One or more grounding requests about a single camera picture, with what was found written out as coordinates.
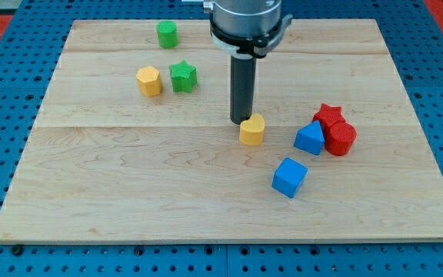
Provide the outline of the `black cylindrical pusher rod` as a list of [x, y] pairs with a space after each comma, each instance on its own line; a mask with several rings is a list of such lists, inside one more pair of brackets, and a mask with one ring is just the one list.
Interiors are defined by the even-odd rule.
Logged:
[[256, 59], [231, 57], [230, 119], [236, 125], [250, 118], [255, 90]]

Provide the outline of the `black clamp ring mount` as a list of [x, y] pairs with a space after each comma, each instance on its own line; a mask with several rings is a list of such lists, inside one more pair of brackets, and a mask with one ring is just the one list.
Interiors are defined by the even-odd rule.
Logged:
[[215, 45], [233, 58], [241, 60], [264, 58], [280, 44], [292, 19], [292, 15], [286, 15], [279, 19], [270, 31], [258, 36], [236, 36], [219, 28], [211, 15], [210, 32]]

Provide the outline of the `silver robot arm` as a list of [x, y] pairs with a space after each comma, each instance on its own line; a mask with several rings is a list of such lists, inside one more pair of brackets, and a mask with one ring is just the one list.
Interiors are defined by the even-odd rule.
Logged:
[[230, 55], [229, 115], [236, 125], [252, 115], [257, 61], [281, 43], [293, 15], [281, 0], [182, 0], [209, 15], [214, 44]]

